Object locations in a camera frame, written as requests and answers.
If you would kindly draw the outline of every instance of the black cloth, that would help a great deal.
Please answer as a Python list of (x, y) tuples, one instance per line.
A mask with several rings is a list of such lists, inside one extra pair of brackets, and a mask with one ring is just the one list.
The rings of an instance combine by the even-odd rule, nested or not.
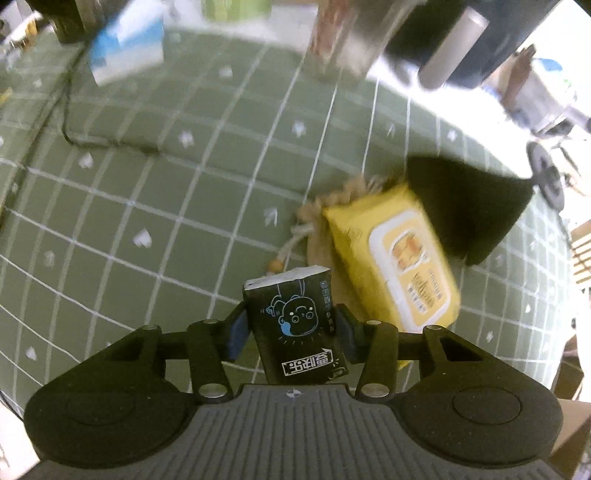
[(533, 196), (530, 179), (480, 170), (463, 160), (410, 157), (411, 189), (421, 199), (446, 254), (481, 263)]

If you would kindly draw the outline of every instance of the green cutting mat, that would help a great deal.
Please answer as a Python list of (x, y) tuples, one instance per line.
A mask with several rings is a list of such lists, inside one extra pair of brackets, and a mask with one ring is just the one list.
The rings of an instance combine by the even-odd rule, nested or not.
[[(169, 33), (162, 67), (99, 88), (74, 80), (70, 130), (160, 146), (83, 150), (57, 108), (24, 181), (15, 173), (34, 121), (76, 50), (43, 36), (10, 72), (0, 186), (14, 204), (0, 232), (0, 388), (24, 407), (39, 386), (128, 332), (184, 330), (225, 317), (290, 236), (294, 212), (364, 172), (398, 174), (411, 153), (452, 153), (507, 172), (463, 132), (377, 82), (319, 83), (301, 56), (214, 35)], [(289, 267), (304, 265), (297, 249)], [(455, 331), (545, 385), (563, 345), (570, 260), (539, 194), (484, 262), (452, 260), (462, 291)], [(357, 382), (360, 366), (346, 380)], [(264, 382), (249, 340), (226, 371)], [(167, 376), (189, 387), (188, 367)], [(399, 390), (418, 380), (400, 372)]]

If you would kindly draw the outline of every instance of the yellow wet wipes pack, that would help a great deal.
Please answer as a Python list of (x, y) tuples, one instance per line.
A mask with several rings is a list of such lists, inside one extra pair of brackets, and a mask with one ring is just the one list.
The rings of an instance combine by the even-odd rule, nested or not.
[(407, 185), (328, 207), (324, 216), (371, 318), (403, 332), (447, 327), (456, 320), (460, 294), (423, 207)]

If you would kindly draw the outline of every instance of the cartoon face print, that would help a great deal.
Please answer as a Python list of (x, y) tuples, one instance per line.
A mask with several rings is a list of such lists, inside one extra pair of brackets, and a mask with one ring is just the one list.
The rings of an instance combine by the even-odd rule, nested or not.
[(277, 285), (278, 294), (271, 300), (271, 304), (262, 310), (277, 319), (281, 333), (288, 337), (309, 335), (316, 330), (319, 323), (314, 300), (304, 296), (304, 281), (299, 280), (297, 285), (299, 293), (291, 294), (290, 297), (283, 296)]
[(404, 272), (418, 265), (425, 255), (420, 239), (413, 231), (409, 231), (394, 244), (392, 256), (398, 268)]
[(300, 337), (311, 334), (318, 327), (314, 301), (308, 297), (293, 296), (283, 305), (278, 321), (283, 335)]

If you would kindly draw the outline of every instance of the wooden slat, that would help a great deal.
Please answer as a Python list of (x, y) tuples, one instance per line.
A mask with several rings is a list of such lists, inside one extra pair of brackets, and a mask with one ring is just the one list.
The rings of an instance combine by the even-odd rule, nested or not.
[(581, 288), (591, 283), (591, 220), (579, 225), (571, 233), (573, 238), (574, 280)]
[(591, 220), (585, 222), (583, 225), (579, 225), (575, 228), (571, 236), (573, 237), (573, 244), (581, 240), (583, 237), (591, 235)]

